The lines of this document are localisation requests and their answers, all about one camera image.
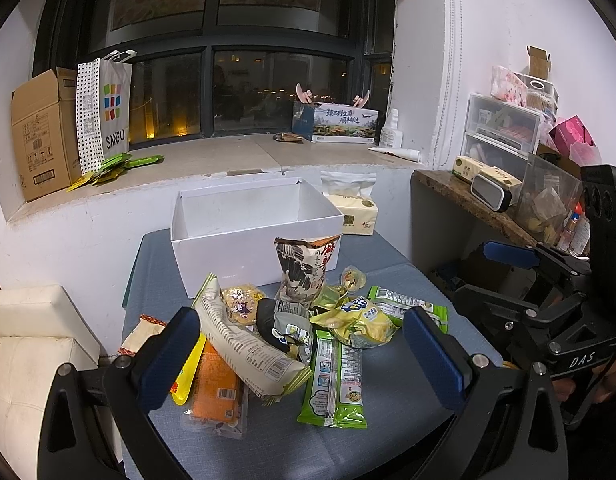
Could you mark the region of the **yellow snack packet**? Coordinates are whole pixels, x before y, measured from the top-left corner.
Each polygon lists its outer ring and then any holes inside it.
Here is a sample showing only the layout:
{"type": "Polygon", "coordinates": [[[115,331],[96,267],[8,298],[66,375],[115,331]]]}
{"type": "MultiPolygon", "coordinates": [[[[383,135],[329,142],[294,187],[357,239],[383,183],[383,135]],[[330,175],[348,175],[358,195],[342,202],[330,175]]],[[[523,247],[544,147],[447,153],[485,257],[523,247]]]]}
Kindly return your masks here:
{"type": "Polygon", "coordinates": [[[183,364],[180,373],[170,388],[170,396],[175,404],[181,406],[188,400],[198,363],[205,347],[206,336],[201,334],[193,350],[183,364]]]}

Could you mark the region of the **orange cake pack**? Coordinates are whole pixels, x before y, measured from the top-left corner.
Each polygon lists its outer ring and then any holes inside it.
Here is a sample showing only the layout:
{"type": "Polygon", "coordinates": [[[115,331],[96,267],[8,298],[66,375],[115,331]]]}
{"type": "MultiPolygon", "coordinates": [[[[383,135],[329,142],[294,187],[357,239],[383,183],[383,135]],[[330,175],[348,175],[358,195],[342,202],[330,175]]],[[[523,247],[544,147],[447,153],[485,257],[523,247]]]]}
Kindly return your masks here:
{"type": "Polygon", "coordinates": [[[196,367],[180,417],[184,431],[241,440],[246,433],[248,388],[204,337],[193,350],[196,367]]]}

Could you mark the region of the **yellow Lays chips bag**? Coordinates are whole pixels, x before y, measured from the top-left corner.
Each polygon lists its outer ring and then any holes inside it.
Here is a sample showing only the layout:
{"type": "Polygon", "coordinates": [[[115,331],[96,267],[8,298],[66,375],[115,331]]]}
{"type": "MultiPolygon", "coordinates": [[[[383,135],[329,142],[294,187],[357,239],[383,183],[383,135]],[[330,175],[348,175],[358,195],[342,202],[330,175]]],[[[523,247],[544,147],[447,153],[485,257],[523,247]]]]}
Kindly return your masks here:
{"type": "Polygon", "coordinates": [[[328,330],[341,344],[355,349],[384,346],[398,330],[377,304],[363,297],[313,315],[310,322],[328,330]]]}

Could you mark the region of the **round cookie pack purple print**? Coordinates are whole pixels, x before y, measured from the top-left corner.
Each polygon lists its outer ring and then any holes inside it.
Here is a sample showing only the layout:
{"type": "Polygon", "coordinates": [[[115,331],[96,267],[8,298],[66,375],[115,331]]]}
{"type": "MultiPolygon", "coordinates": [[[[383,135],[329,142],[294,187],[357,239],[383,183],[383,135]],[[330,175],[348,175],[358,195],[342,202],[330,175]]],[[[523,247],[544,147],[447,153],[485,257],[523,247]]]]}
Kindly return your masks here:
{"type": "Polygon", "coordinates": [[[221,298],[233,322],[250,326],[256,323],[259,301],[267,296],[259,288],[245,284],[223,289],[221,298]]]}

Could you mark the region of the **long white striped snack bag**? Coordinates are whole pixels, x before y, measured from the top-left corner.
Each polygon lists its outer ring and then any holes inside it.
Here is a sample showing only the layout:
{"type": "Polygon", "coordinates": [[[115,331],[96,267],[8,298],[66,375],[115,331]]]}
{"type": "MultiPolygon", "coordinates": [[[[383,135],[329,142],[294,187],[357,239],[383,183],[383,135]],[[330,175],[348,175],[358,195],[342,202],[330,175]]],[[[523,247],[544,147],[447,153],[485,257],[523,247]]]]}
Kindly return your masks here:
{"type": "Polygon", "coordinates": [[[312,376],[309,365],[291,359],[261,337],[228,318],[216,274],[209,273],[192,307],[201,331],[219,355],[265,404],[279,402],[312,376]]]}

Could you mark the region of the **green white cracker pack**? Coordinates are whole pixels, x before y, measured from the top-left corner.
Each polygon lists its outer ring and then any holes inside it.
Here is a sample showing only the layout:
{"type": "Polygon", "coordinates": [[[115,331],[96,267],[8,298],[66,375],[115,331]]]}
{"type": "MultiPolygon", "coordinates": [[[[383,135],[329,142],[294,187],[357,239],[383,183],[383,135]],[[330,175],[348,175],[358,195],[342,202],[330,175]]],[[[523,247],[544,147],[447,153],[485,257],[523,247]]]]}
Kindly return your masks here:
{"type": "Polygon", "coordinates": [[[316,331],[312,377],[296,418],[301,424],[366,429],[362,400],[362,354],[326,330],[316,331]]]}

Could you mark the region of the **small jelly cup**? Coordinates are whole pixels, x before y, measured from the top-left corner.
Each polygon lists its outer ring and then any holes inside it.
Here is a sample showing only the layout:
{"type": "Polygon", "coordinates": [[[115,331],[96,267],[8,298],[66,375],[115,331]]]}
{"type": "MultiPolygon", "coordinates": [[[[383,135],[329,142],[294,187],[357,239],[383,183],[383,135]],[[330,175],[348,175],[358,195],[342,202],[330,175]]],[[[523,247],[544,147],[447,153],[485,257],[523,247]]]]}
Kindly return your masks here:
{"type": "Polygon", "coordinates": [[[340,274],[340,287],[345,292],[358,292],[366,286],[366,274],[355,266],[346,266],[340,274]]]}

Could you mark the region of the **black grey snack pouch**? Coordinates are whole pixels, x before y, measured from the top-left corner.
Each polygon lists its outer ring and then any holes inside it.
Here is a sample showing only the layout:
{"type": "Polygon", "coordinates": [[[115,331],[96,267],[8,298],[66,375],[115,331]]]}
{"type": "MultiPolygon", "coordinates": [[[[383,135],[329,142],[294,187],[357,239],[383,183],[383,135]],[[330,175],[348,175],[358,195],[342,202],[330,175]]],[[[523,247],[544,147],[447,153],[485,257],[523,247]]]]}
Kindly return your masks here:
{"type": "Polygon", "coordinates": [[[314,348],[309,309],[303,304],[264,298],[258,301],[256,327],[265,342],[308,365],[314,348]]]}

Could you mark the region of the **brown white snack bag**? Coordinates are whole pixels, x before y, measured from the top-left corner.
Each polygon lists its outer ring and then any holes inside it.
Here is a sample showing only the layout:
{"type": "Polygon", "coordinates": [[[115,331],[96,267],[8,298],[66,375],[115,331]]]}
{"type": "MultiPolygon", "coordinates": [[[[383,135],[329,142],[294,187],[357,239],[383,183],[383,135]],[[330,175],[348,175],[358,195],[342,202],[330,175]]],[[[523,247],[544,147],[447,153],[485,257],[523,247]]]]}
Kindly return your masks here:
{"type": "Polygon", "coordinates": [[[274,240],[282,278],[276,295],[282,301],[310,304],[324,284],[326,267],[331,261],[339,235],[314,240],[274,240]]]}

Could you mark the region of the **clear plastic bin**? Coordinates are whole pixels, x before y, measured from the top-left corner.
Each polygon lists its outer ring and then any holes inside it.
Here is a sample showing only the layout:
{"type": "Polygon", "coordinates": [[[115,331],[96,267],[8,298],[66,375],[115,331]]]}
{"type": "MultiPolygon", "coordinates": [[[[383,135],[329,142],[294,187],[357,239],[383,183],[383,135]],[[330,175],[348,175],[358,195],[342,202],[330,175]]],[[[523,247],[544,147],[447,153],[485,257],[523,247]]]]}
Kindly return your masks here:
{"type": "Polygon", "coordinates": [[[537,242],[556,246],[581,192],[581,180],[530,154],[513,219],[537,242]]]}

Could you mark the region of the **white leather sofa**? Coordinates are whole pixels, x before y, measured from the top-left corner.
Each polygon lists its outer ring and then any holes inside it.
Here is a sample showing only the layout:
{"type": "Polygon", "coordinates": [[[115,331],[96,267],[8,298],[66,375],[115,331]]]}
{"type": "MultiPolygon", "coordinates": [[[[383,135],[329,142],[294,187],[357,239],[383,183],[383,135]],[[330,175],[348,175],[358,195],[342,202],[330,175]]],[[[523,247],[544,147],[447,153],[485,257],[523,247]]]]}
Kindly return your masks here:
{"type": "Polygon", "coordinates": [[[98,366],[102,347],[60,285],[0,289],[0,453],[37,477],[39,437],[56,370],[98,366]]]}

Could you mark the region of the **pink gift box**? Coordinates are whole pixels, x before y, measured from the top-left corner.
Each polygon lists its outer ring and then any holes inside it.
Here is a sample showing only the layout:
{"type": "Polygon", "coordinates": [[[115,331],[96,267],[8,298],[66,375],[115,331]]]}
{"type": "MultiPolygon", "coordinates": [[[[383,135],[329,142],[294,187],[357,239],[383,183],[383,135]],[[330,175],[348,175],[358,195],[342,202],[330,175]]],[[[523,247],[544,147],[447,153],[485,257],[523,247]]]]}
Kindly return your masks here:
{"type": "Polygon", "coordinates": [[[559,122],[550,131],[550,137],[556,150],[579,167],[600,165],[602,162],[599,148],[577,115],[559,122]]]}

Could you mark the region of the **yellow tissue pack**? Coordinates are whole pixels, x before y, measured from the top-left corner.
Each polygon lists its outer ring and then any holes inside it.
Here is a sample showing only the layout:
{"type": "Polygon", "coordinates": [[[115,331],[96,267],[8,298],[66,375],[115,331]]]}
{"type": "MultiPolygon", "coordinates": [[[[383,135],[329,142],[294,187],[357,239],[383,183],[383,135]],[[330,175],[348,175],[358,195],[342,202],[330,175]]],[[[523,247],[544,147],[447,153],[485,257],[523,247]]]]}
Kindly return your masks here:
{"type": "Polygon", "coordinates": [[[375,183],[375,172],[322,171],[322,194],[342,213],[344,234],[374,233],[378,205],[371,194],[375,183]]]}

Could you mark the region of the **brown cardboard box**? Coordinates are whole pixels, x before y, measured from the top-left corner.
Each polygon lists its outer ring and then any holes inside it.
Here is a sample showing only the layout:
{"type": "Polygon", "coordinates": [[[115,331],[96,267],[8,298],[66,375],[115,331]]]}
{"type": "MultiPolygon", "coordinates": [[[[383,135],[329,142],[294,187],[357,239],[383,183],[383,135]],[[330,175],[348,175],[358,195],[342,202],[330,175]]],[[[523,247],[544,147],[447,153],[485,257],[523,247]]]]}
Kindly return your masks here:
{"type": "Polygon", "coordinates": [[[74,70],[58,67],[12,92],[11,134],[20,185],[28,202],[80,176],[74,70]]]}

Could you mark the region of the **dark wrapper on sill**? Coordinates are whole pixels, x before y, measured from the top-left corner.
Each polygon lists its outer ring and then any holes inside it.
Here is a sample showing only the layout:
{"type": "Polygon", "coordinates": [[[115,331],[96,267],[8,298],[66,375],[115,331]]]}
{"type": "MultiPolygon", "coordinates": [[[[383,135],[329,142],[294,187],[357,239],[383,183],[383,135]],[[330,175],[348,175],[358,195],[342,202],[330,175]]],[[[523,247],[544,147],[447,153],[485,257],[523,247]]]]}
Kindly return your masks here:
{"type": "Polygon", "coordinates": [[[273,135],[273,140],[280,143],[302,143],[304,138],[296,133],[277,132],[273,135]]]}

